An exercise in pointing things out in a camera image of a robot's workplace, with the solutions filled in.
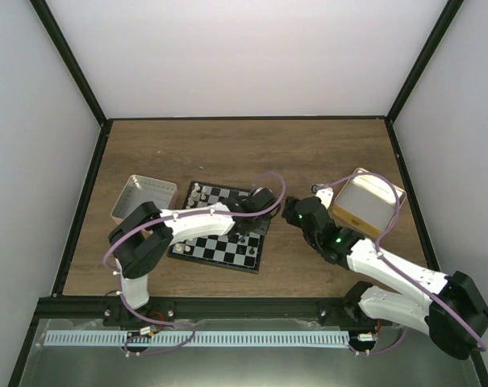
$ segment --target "robotic arm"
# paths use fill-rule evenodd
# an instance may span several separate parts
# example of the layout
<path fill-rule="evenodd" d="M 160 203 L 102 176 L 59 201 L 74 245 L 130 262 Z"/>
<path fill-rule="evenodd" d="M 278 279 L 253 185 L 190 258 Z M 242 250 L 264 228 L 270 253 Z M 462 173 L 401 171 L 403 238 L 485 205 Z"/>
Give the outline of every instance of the robotic arm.
<path fill-rule="evenodd" d="M 393 293 L 360 281 L 344 298 L 346 312 L 356 320 L 364 316 L 381 318 L 422 331 L 450 356 L 467 359 L 477 347 L 475 338 L 441 305 L 379 259 L 371 239 L 349 228 L 338 227 L 327 211 L 332 198 L 331 189 L 317 190 L 314 196 L 304 199 L 288 197 L 282 217 L 301 228 L 308 244 L 327 262 L 363 273 L 397 291 Z M 119 242 L 114 256 L 127 304 L 132 309 L 147 304 L 148 274 L 169 245 L 204 235 L 228 235 L 230 239 L 237 239 L 269 220 L 271 213 L 252 214 L 270 208 L 275 202 L 270 190 L 257 189 L 250 197 L 224 199 L 201 210 L 159 210 L 152 202 L 137 207 L 109 235 L 111 246 L 125 239 Z M 233 216 L 235 213 L 250 216 Z M 135 233 L 135 228 L 159 218 L 164 220 L 145 228 L 149 234 L 147 238 L 142 231 Z M 470 277 L 461 272 L 448 276 L 421 268 L 385 250 L 382 253 L 388 262 L 436 294 L 478 336 L 485 333 L 488 306 Z"/>
<path fill-rule="evenodd" d="M 257 189 L 250 197 L 228 198 L 214 205 L 191 210 L 159 210 L 153 202 L 145 202 L 127 216 L 110 234 L 111 246 L 134 228 L 158 218 L 171 218 L 151 226 L 145 238 L 138 232 L 114 251 L 120 271 L 122 293 L 128 305 L 138 309 L 148 302 L 148 274 L 156 267 L 171 244 L 205 235 L 228 235 L 238 239 L 255 230 L 271 213 L 258 217 L 234 217 L 234 213 L 256 213 L 276 202 L 269 189 Z"/>
<path fill-rule="evenodd" d="M 467 359 L 477 346 L 476 340 L 427 294 L 380 260 L 371 239 L 338 227 L 327 212 L 332 197 L 332 189 L 318 190 L 314 196 L 302 200 L 288 197 L 282 217 L 301 228 L 308 244 L 327 262 L 363 273 L 398 292 L 358 282 L 346 295 L 346 311 L 355 319 L 364 314 L 422 331 L 450 356 Z M 438 294 L 478 335 L 484 334 L 488 327 L 488 306 L 470 277 L 461 272 L 448 276 L 421 268 L 385 250 L 382 253 L 425 289 Z"/>

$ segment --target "wooden table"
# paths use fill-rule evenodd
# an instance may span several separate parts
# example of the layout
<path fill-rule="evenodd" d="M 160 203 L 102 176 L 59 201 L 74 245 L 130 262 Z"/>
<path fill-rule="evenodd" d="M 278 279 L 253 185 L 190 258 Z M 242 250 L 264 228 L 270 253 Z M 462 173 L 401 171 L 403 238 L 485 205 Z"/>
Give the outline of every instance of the wooden table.
<path fill-rule="evenodd" d="M 88 206 L 64 294 L 116 289 L 101 259 L 110 217 L 132 174 L 177 184 L 180 206 L 192 180 L 249 187 L 266 171 L 281 173 L 288 194 L 305 198 L 314 183 L 331 182 L 356 167 L 402 186 L 381 120 L 115 121 Z M 273 179 L 265 185 L 279 192 Z M 425 259 L 408 205 L 383 247 L 416 264 Z M 299 229 L 277 216 L 265 237 L 260 272 L 242 273 L 164 256 L 149 278 L 153 296 L 341 297 L 364 276 L 328 264 Z"/>

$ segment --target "black wire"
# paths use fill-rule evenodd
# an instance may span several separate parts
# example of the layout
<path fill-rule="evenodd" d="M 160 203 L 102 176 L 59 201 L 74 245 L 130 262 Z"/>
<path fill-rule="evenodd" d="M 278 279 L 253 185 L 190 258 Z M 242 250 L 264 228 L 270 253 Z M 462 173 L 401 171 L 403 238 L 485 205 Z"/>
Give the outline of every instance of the black wire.
<path fill-rule="evenodd" d="M 315 245 L 322 252 L 324 249 L 321 246 L 321 243 L 319 242 L 319 235 L 320 235 L 320 233 L 321 233 L 320 231 L 317 231 L 317 233 L 314 234 L 314 240 L 315 240 Z"/>
<path fill-rule="evenodd" d="M 109 296 L 110 294 L 113 294 L 113 293 L 116 293 L 118 292 L 118 289 L 115 289 L 115 290 L 111 290 L 110 292 L 107 292 L 106 294 L 103 295 L 103 297 L 107 297 Z"/>

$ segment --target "chessboard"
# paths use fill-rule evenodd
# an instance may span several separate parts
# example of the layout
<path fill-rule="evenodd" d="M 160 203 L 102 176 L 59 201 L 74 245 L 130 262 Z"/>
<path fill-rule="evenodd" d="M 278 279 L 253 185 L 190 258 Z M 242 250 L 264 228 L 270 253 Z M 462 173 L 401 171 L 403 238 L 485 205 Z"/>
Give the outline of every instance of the chessboard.
<path fill-rule="evenodd" d="M 249 193 L 249 189 L 192 181 L 182 208 L 210 206 L 223 198 L 249 196 Z M 238 235 L 237 240 L 229 240 L 227 235 L 209 235 L 176 243 L 170 247 L 168 256 L 200 264 L 258 273 L 261 250 L 269 224 L 270 221 L 262 222 L 259 228 L 247 235 Z"/>

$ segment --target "purple cable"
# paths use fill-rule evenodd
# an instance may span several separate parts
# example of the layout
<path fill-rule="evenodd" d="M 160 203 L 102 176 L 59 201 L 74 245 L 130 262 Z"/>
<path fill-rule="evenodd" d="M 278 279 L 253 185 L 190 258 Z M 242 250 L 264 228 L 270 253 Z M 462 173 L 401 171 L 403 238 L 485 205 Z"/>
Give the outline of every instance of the purple cable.
<path fill-rule="evenodd" d="M 266 208 L 265 210 L 261 210 L 261 211 L 257 211 L 257 212 L 252 212 L 252 213 L 225 212 L 225 211 L 217 211 L 216 210 L 216 211 L 214 211 L 214 214 L 230 215 L 230 216 L 236 216 L 236 217 L 241 217 L 241 218 L 254 218 L 254 217 L 257 217 L 257 216 L 261 216 L 263 214 L 267 214 L 270 211 L 274 210 L 282 202 L 283 197 L 285 196 L 285 193 L 286 193 L 286 182 L 285 182 L 285 179 L 283 178 L 283 176 L 280 175 L 279 173 L 276 173 L 276 172 L 266 172 L 266 173 L 261 174 L 256 179 L 254 179 L 254 182 L 252 183 L 252 187 L 255 188 L 256 187 L 256 183 L 258 181 L 262 180 L 264 177 L 267 177 L 267 176 L 277 177 L 280 180 L 281 184 L 282 184 L 282 192 L 280 193 L 279 197 L 274 202 L 274 204 L 272 204 L 269 208 Z M 211 214 L 211 210 L 191 211 L 191 212 L 187 212 L 187 213 L 180 214 L 177 218 L 187 218 L 189 216 L 195 216 L 195 215 L 200 215 L 200 214 Z M 120 238 L 119 240 L 117 240 L 116 242 L 114 242 L 113 245 L 107 250 L 106 254 L 104 255 L 104 257 L 102 259 L 102 263 L 104 264 L 104 266 L 106 266 L 107 268 L 111 268 L 111 269 L 113 269 L 113 270 L 115 270 L 115 271 L 118 272 L 119 269 L 116 266 L 113 266 L 112 264 L 109 263 L 109 258 L 111 257 L 111 255 L 113 254 L 113 252 L 123 242 L 125 242 L 126 240 L 128 240 L 129 238 L 131 238 L 134 234 L 137 234 L 138 232 L 142 231 L 145 228 L 148 228 L 148 227 L 151 227 L 151 226 L 156 226 L 157 224 L 162 223 L 162 222 L 166 222 L 168 220 L 173 220 L 173 216 L 165 216 L 163 218 L 154 219 L 154 220 L 151 220 L 150 222 L 146 222 L 146 223 L 144 223 L 142 225 L 139 225 L 138 227 L 135 227 L 132 230 L 130 230 L 122 238 Z M 122 289 L 122 277 L 121 276 L 119 277 L 119 288 Z M 190 326 L 185 325 L 185 324 L 177 324 L 175 322 L 167 322 L 167 321 L 161 321 L 161 320 L 154 320 L 152 318 L 145 317 L 142 314 L 139 314 L 138 312 L 136 312 L 134 309 L 131 308 L 131 306 L 128 304 L 128 302 L 125 299 L 125 297 L 123 296 L 123 294 L 120 294 L 120 300 L 122 300 L 123 305 L 125 306 L 125 308 L 129 312 L 131 312 L 133 315 L 135 315 L 140 320 L 145 321 L 146 323 L 151 323 L 151 324 L 156 324 L 156 325 L 163 325 L 163 326 L 167 326 L 167 327 L 181 327 L 181 328 L 183 328 L 183 327 L 190 327 Z M 174 351 L 175 349 L 178 349 L 178 348 L 182 347 L 183 345 L 189 343 L 194 337 L 195 337 L 195 331 L 192 332 L 192 335 L 187 340 L 183 341 L 182 343 L 179 343 L 175 347 L 167 348 L 167 349 L 165 349 L 163 351 L 148 353 L 146 356 L 149 356 L 149 355 L 157 355 L 157 354 L 161 354 L 161 353 L 166 353 L 166 352 Z M 127 345 L 129 344 L 129 342 L 130 342 L 130 340 L 128 340 L 126 342 L 126 344 L 125 344 L 126 353 L 127 353 Z"/>
<path fill-rule="evenodd" d="M 161 351 L 138 352 L 138 353 L 140 354 L 140 357 L 141 356 L 161 355 L 163 353 L 175 351 L 176 349 L 179 349 L 180 347 L 184 347 L 186 344 L 188 344 L 190 341 L 192 341 L 194 339 L 194 337 L 195 337 L 195 331 L 192 332 L 192 334 L 190 335 L 190 337 L 188 339 L 186 339 L 182 343 L 179 343 L 178 345 L 174 345 L 173 347 L 166 348 L 166 349 L 163 349 Z M 129 352 L 129 348 L 127 346 L 131 343 L 131 341 L 136 340 L 136 339 L 142 339 L 142 338 L 145 338 L 146 339 L 147 336 L 137 335 L 137 336 L 132 336 L 132 337 L 128 338 L 127 341 L 125 342 L 125 344 L 123 345 L 123 351 L 126 354 L 129 354 L 130 352 Z"/>
<path fill-rule="evenodd" d="M 396 188 L 393 186 L 393 184 L 390 181 L 388 181 L 386 178 L 384 178 L 382 175 L 379 175 L 377 173 L 372 173 L 372 172 L 363 172 L 363 173 L 354 173 L 352 175 L 343 177 L 342 179 L 339 179 L 337 181 L 334 181 L 331 184 L 324 185 L 323 187 L 324 188 L 332 187 L 334 185 L 337 185 L 339 183 L 342 183 L 343 181 L 347 181 L 349 179 L 352 179 L 352 178 L 357 177 L 357 176 L 360 176 L 360 175 L 370 175 L 370 176 L 377 177 L 380 180 L 384 181 L 390 187 L 390 189 L 392 189 L 392 192 L 394 194 L 394 200 L 396 201 L 396 206 L 395 206 L 395 209 L 394 209 L 394 216 L 393 216 L 393 218 L 390 220 L 389 225 L 387 226 L 387 228 L 376 238 L 375 243 L 374 243 L 374 248 L 376 249 L 376 251 L 378 253 L 378 258 L 381 259 L 382 262 L 384 264 L 386 264 L 393 272 L 395 272 L 396 274 L 398 274 L 400 277 L 404 278 L 405 280 L 409 281 L 413 286 L 415 286 L 417 289 L 421 290 L 423 293 L 425 293 L 427 296 L 429 296 L 430 299 L 432 299 L 434 302 L 436 302 L 437 304 L 439 304 L 440 307 L 442 307 L 444 310 L 446 310 L 446 312 L 448 312 L 455 319 L 455 321 L 457 321 L 459 324 L 461 324 L 461 326 L 466 330 L 466 332 L 468 332 L 477 341 L 477 343 L 480 345 L 480 347 L 478 347 L 478 350 L 480 352 L 485 352 L 487 350 L 486 342 L 477 334 L 477 332 L 475 332 L 475 330 L 472 327 L 469 326 L 469 324 L 466 321 L 464 321 L 462 319 L 462 317 L 457 312 L 455 312 L 455 310 L 453 310 L 448 305 L 446 305 L 439 297 L 437 297 L 436 294 L 432 293 L 430 290 L 427 290 L 418 281 L 414 280 L 413 278 L 411 278 L 410 276 L 408 276 L 407 274 L 405 274 L 405 272 L 403 272 L 402 270 L 400 270 L 399 268 L 397 268 L 395 265 L 393 265 L 383 255 L 383 253 L 382 253 L 382 251 L 380 249 L 380 241 L 382 240 L 382 238 L 384 236 L 386 236 L 386 234 L 389 231 L 392 230 L 392 228 L 394 227 L 395 223 L 398 221 L 398 217 L 399 217 L 400 204 L 399 204 L 398 191 L 396 191 Z M 402 338 L 404 338 L 404 335 L 402 335 L 400 337 L 400 339 L 398 340 L 398 342 L 401 341 Z M 385 350 L 382 350 L 382 353 L 387 352 L 387 350 L 390 350 L 391 348 L 393 348 L 394 345 L 397 346 L 397 343 L 398 342 L 396 342 L 395 344 L 393 344 L 390 347 L 386 348 Z"/>

